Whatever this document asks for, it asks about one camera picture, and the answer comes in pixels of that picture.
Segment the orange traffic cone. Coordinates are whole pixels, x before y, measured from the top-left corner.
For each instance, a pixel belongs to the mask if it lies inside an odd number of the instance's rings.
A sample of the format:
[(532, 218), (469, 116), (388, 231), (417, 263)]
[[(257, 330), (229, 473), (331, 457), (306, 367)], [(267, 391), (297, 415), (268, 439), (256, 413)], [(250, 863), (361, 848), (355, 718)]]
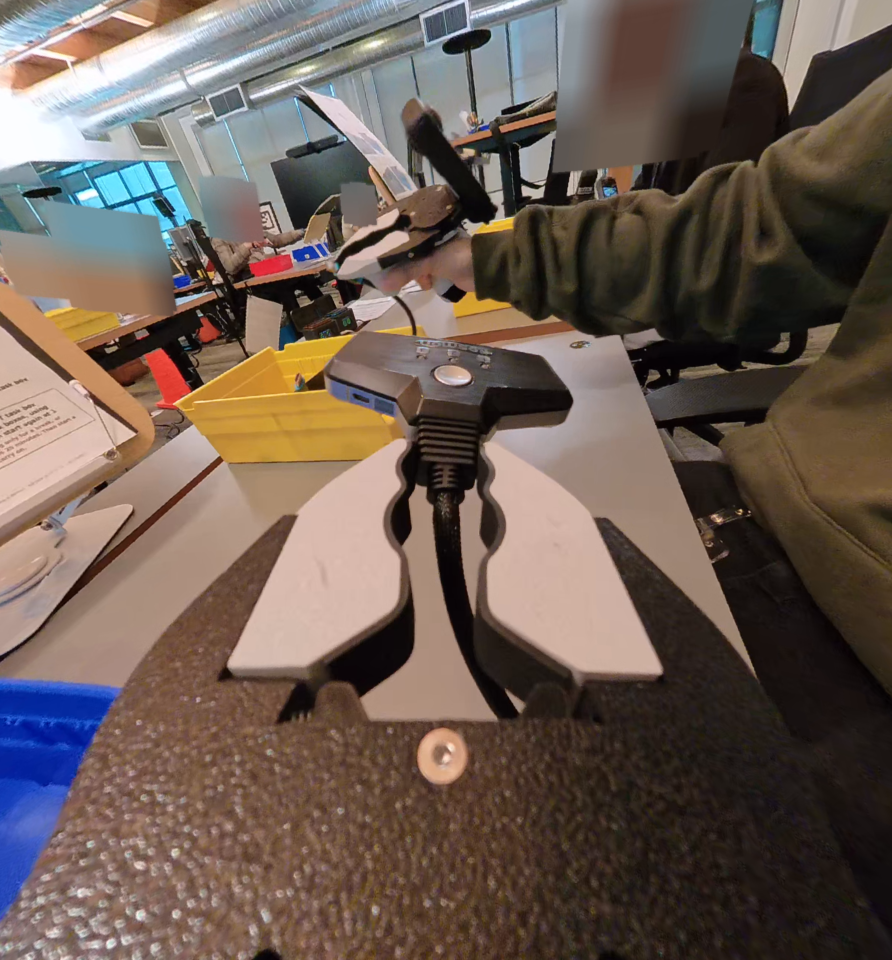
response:
[(146, 354), (144, 359), (161, 395), (156, 408), (177, 409), (177, 402), (192, 393), (183, 372), (162, 348)]

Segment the person's green hoodie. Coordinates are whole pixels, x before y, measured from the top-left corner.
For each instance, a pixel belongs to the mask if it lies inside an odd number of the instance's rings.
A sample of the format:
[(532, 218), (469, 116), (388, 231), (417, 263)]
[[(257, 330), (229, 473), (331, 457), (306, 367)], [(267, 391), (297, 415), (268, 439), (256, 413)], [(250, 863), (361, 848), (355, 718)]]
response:
[(728, 439), (740, 489), (808, 592), (892, 699), (892, 70), (770, 148), (767, 198), (844, 305), (828, 348)]

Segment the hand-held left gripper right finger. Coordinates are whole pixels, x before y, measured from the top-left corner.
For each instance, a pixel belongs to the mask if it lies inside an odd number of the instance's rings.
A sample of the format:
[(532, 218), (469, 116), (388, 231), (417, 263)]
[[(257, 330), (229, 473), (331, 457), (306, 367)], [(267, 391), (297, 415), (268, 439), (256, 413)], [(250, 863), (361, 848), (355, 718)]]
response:
[(475, 654), (501, 687), (652, 682), (663, 666), (588, 509), (488, 441), (477, 479), (485, 555)]

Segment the person's right hand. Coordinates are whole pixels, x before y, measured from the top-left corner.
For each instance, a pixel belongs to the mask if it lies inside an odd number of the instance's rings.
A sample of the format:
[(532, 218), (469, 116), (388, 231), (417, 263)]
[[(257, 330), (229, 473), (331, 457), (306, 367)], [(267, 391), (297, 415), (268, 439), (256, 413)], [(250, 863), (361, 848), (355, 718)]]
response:
[(398, 263), (374, 276), (371, 282), (386, 294), (397, 294), (409, 282), (423, 290), (447, 283), (464, 294), (475, 293), (472, 238), (462, 234), (434, 249), (428, 256)]

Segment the yellow bin behind hand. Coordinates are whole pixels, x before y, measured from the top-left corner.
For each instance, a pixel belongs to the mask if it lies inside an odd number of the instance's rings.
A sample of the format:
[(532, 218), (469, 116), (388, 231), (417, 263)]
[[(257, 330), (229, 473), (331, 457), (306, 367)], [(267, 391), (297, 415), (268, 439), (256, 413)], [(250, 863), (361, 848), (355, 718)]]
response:
[[(477, 234), (496, 234), (507, 232), (512, 229), (513, 221), (513, 218), (504, 218), (500, 220), (494, 220), (493, 222), (489, 223), (470, 225), (467, 228), (467, 233), (471, 236), (476, 236)], [(461, 300), (452, 306), (452, 310), (455, 318), (463, 319), (483, 313), (498, 311), (500, 309), (510, 308), (510, 306), (511, 305), (507, 302), (497, 301), (490, 298), (479, 299), (475, 294), (467, 293)]]

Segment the instruction sheet on stand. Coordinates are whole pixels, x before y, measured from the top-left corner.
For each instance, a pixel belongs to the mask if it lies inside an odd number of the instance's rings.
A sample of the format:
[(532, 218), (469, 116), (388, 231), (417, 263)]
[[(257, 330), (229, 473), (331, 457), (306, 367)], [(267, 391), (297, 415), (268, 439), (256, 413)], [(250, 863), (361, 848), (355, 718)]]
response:
[(0, 661), (40, 630), (132, 517), (130, 504), (79, 514), (82, 503), (151, 448), (154, 426), (145, 409), (78, 345), (21, 294), (0, 283), (0, 306), (40, 346), (102, 400), (140, 428), (127, 445), (125, 465), (65, 507), (0, 545)]

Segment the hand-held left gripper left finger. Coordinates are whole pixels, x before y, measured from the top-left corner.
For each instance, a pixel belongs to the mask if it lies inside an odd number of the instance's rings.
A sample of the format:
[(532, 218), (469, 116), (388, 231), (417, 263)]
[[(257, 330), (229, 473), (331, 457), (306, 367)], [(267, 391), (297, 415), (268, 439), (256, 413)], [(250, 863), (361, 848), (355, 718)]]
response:
[(325, 682), (339, 659), (392, 627), (412, 591), (394, 510), (408, 507), (405, 439), (323, 486), (295, 515), (227, 661), (237, 679)]

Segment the grey desk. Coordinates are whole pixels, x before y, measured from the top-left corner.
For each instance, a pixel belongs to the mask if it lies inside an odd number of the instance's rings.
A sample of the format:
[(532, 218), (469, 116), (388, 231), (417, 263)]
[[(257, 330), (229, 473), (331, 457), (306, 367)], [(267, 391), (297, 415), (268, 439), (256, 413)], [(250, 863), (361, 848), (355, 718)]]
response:
[[(582, 348), (574, 333), (512, 342), (544, 356), (573, 404), (556, 427), (503, 431), (496, 441), (612, 522), (709, 618), (748, 663), (740, 631), (617, 338)], [(294, 514), (344, 462), (229, 465), (193, 426), (87, 501), (134, 514), (78, 591), (0, 677), (121, 688), (174, 620), (256, 540)], [(493, 719), (467, 676), (436, 573), (431, 511), (411, 499), (406, 543), (417, 636), (407, 664), (365, 696), (371, 719)]]

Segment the black office chair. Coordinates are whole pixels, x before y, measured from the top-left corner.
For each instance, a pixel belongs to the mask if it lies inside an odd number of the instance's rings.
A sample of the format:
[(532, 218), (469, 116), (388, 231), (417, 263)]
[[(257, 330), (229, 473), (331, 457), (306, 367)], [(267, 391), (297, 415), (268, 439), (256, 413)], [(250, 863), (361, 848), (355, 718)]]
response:
[(722, 426), (762, 423), (833, 333), (784, 333), (753, 346), (654, 339), (626, 352), (656, 426), (718, 447)]

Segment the large blue plastic bin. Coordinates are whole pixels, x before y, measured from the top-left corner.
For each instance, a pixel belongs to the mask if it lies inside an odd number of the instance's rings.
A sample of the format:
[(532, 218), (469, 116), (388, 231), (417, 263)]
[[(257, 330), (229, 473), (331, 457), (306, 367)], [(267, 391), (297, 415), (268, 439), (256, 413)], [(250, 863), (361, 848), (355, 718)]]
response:
[(55, 830), (117, 687), (0, 678), (0, 920)]

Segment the black USB hub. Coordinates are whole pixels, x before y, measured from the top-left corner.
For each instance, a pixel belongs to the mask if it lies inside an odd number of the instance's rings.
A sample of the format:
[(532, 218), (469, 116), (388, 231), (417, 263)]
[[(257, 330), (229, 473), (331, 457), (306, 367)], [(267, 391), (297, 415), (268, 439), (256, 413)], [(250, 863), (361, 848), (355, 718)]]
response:
[(495, 431), (558, 426), (573, 402), (540, 355), (385, 332), (352, 337), (324, 379), (336, 400), (401, 423), (431, 503), (461, 504)]

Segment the yellow plastic bin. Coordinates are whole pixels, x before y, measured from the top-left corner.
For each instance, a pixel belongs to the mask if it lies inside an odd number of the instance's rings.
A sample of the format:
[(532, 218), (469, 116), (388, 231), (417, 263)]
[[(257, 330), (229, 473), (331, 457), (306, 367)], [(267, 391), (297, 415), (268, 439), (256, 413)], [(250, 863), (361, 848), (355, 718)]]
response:
[(181, 398), (177, 408), (228, 464), (362, 460), (403, 432), (390, 415), (342, 403), (324, 389), (296, 391), (353, 339), (270, 347)]

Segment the person's right forearm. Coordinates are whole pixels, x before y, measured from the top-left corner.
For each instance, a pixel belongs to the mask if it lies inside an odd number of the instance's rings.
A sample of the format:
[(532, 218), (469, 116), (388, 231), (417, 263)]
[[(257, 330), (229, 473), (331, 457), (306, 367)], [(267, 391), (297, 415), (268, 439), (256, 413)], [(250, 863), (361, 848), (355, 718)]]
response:
[(831, 128), (792, 134), (760, 162), (718, 166), (682, 195), (531, 207), (472, 241), (474, 290), (589, 333), (656, 330), (741, 343), (842, 313), (870, 225), (871, 154)]

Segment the silver ventilation duct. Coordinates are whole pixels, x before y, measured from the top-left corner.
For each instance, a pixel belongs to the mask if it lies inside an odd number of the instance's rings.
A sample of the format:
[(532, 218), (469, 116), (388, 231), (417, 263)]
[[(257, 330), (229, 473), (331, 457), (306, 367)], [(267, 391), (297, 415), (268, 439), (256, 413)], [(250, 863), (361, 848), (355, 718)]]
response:
[(72, 122), (88, 139), (445, 6), (432, 1), (211, 2), (18, 93), (0, 119)]

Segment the metal badge clip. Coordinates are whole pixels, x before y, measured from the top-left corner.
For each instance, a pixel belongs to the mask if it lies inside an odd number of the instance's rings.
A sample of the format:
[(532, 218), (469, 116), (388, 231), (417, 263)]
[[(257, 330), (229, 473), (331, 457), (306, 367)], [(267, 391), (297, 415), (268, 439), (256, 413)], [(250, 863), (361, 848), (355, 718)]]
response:
[(712, 565), (719, 563), (729, 555), (729, 547), (721, 539), (718, 531), (728, 524), (750, 520), (752, 516), (752, 511), (748, 508), (734, 506), (715, 510), (693, 520), (707, 558)]

